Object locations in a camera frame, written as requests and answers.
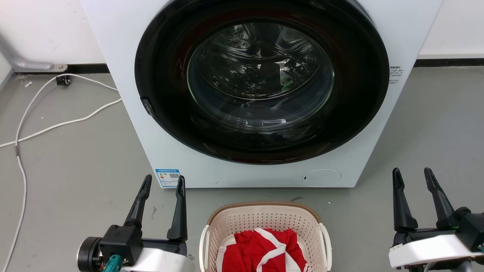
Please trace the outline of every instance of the blue label sticker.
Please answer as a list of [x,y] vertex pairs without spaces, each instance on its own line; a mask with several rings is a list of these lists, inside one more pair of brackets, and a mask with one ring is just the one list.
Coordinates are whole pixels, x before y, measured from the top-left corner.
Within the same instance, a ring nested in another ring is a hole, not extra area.
[[160,185],[163,188],[176,188],[180,171],[178,169],[155,169]]

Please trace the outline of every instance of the plastic laundry basket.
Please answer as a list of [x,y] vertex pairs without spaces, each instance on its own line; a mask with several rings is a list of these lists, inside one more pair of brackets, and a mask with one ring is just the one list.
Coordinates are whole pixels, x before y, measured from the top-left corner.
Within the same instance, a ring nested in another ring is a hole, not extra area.
[[245,202],[223,206],[210,216],[200,238],[202,272],[217,272],[218,249],[221,245],[235,243],[234,233],[257,227],[277,231],[293,229],[310,271],[331,270],[330,237],[312,209],[290,202]]

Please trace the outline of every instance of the washing machine door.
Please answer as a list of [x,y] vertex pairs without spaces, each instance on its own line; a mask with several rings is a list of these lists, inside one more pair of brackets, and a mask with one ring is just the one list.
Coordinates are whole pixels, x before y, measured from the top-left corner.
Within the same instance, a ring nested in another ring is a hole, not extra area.
[[185,145],[248,164],[329,152],[374,117],[385,46],[344,0],[174,0],[147,27],[135,75],[147,112]]

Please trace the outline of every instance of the white cable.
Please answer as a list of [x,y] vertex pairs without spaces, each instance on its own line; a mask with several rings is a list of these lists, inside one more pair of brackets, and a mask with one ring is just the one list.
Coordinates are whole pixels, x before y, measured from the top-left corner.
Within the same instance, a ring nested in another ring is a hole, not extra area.
[[18,128],[17,128],[17,134],[15,135],[15,141],[14,142],[10,142],[10,143],[6,143],[6,144],[2,144],[0,145],[0,148],[1,147],[4,147],[4,146],[7,146],[7,145],[11,145],[11,144],[15,144],[15,153],[17,155],[17,161],[18,161],[18,166],[20,167],[20,171],[22,171],[22,177],[24,179],[24,199],[23,199],[23,203],[22,203],[22,213],[20,214],[20,220],[18,220],[18,225],[17,225],[17,230],[15,231],[15,236],[14,236],[14,241],[12,242],[12,246],[10,247],[10,252],[8,254],[8,257],[7,257],[7,261],[5,262],[5,266],[3,267],[3,272],[6,272],[7,271],[7,268],[8,268],[8,265],[10,264],[10,260],[12,259],[12,254],[14,253],[14,249],[15,249],[15,244],[17,243],[17,239],[18,239],[18,234],[20,232],[20,227],[22,226],[22,221],[24,220],[24,214],[25,214],[25,206],[26,206],[26,203],[27,203],[27,177],[25,176],[25,171],[24,171],[24,168],[22,167],[22,163],[20,162],[20,152],[19,152],[19,149],[18,149],[18,142],[19,141],[23,141],[23,140],[27,140],[29,138],[32,138],[36,135],[39,135],[39,134],[42,134],[46,131],[49,131],[53,128],[56,128],[56,127],[59,127],[59,126],[62,126],[62,125],[65,125],[65,124],[71,124],[71,123],[75,123],[75,122],[79,122],[79,121],[83,121],[83,120],[86,120],[86,119],[89,119],[90,117],[92,117],[94,114],[98,113],[99,111],[101,111],[102,109],[110,106],[110,105],[113,105],[119,101],[121,101],[121,99],[118,99],[116,101],[113,101],[109,104],[106,104],[102,107],[100,107],[99,109],[97,109],[95,112],[89,114],[88,116],[84,117],[84,118],[81,118],[81,119],[77,119],[77,120],[72,120],[72,121],[68,121],[68,122],[64,122],[64,123],[60,123],[60,124],[57,124],[57,125],[54,125],[54,126],[51,126],[49,128],[46,128],[42,131],[39,131],[35,134],[32,134],[30,136],[27,136],[23,139],[18,139],[18,135],[20,133],[20,129],[22,127],[22,123],[24,122],[24,119],[25,119],[25,116],[27,115],[27,112],[29,111],[30,109],[30,106],[32,105],[32,103],[34,102],[34,100],[37,98],[37,96],[40,94],[40,92],[45,88],[45,86],[47,86],[47,84],[49,84],[50,82],[54,81],[57,77],[59,76],[76,76],[76,77],[79,77],[79,78],[83,78],[85,80],[88,80],[88,81],[91,81],[91,82],[95,82],[95,83],[98,83],[98,84],[101,84],[107,88],[110,88],[112,90],[115,90],[117,91],[116,88],[113,88],[111,86],[108,86],[106,84],[103,84],[99,81],[96,81],[96,80],[93,80],[93,79],[90,79],[90,78],[87,78],[87,77],[83,77],[83,76],[79,76],[79,75],[74,75],[74,74],[62,74],[62,75],[58,75],[56,77],[53,77],[52,79],[50,79],[47,83],[45,83],[42,88],[40,88],[40,90],[37,92],[37,94],[34,96],[34,98],[32,99],[32,101],[30,102],[30,104],[27,106],[27,109],[25,110],[24,112],[24,115],[22,116],[22,119],[20,120],[20,124],[18,124]]
[[[106,105],[104,105],[104,106],[100,107],[99,109],[95,110],[93,113],[89,114],[88,116],[86,116],[86,117],[84,117],[84,118],[80,118],[80,119],[76,119],[76,120],[71,120],[71,121],[67,121],[67,122],[64,122],[64,123],[57,124],[57,125],[53,125],[53,126],[51,126],[51,127],[48,127],[48,128],[46,128],[46,129],[43,129],[43,130],[41,130],[41,131],[39,131],[39,132],[36,132],[36,133],[34,133],[34,134],[32,134],[32,135],[29,135],[29,136],[27,136],[27,137],[24,137],[24,138],[22,138],[22,139],[19,139],[19,140],[18,140],[18,142],[25,141],[25,140],[27,140],[27,139],[30,139],[30,138],[35,137],[35,136],[37,136],[37,135],[40,135],[40,134],[42,134],[42,133],[44,133],[44,132],[47,132],[47,131],[49,131],[49,130],[51,130],[51,129],[54,129],[54,128],[56,128],[56,127],[60,127],[60,126],[63,126],[63,125],[72,124],[72,123],[76,123],[76,122],[81,122],[81,121],[87,120],[87,119],[91,118],[92,116],[94,116],[96,113],[100,112],[101,110],[103,110],[103,109],[105,109],[105,108],[107,108],[107,107],[109,107],[109,106],[111,106],[111,105],[114,105],[114,104],[116,104],[116,103],[118,103],[118,102],[120,102],[120,101],[121,101],[121,98],[120,98],[120,99],[118,99],[118,100],[116,100],[116,101],[113,101],[113,102],[111,102],[111,103],[108,103],[108,104],[106,104]],[[0,148],[2,148],[2,147],[6,147],[6,146],[9,146],[9,145],[13,145],[13,144],[15,144],[15,141],[11,141],[11,142],[8,142],[8,143],[1,144],[1,145],[0,145]]]

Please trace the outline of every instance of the red clothing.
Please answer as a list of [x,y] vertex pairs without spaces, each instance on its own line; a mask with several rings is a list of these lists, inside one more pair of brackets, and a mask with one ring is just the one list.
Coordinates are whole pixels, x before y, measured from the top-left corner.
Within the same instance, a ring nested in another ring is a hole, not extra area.
[[256,228],[234,234],[236,244],[221,246],[217,272],[307,272],[308,265],[292,229]]

